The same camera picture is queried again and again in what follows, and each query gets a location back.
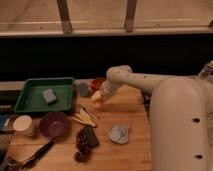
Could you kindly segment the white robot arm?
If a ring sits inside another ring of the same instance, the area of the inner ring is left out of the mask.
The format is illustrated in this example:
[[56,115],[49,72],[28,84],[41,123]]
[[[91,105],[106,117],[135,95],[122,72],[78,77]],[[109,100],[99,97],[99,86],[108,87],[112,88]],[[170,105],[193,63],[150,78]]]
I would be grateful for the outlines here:
[[195,76],[111,67],[92,101],[108,100],[124,84],[151,95],[152,171],[211,171],[206,116],[213,113],[213,61]]

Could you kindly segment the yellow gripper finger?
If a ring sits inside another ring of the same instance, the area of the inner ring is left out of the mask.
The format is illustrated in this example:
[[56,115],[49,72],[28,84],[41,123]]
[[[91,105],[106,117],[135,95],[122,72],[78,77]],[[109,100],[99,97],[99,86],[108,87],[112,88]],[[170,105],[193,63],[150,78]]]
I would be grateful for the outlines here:
[[97,90],[92,96],[91,101],[93,103],[100,102],[102,100],[102,94],[99,90]]

